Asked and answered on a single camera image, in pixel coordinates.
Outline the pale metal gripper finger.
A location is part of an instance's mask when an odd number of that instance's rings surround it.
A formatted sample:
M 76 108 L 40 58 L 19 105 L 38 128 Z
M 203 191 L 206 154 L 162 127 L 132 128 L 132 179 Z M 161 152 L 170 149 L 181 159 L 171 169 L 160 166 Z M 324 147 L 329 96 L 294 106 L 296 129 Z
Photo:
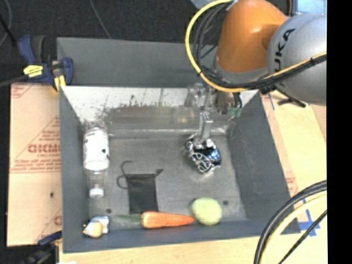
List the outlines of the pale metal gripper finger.
M 204 103 L 205 87 L 203 83 L 196 82 L 188 86 L 187 106 L 200 107 Z
M 200 114 L 199 132 L 197 135 L 197 144 L 202 145 L 205 141 L 211 139 L 213 119 L 210 112 L 203 111 Z

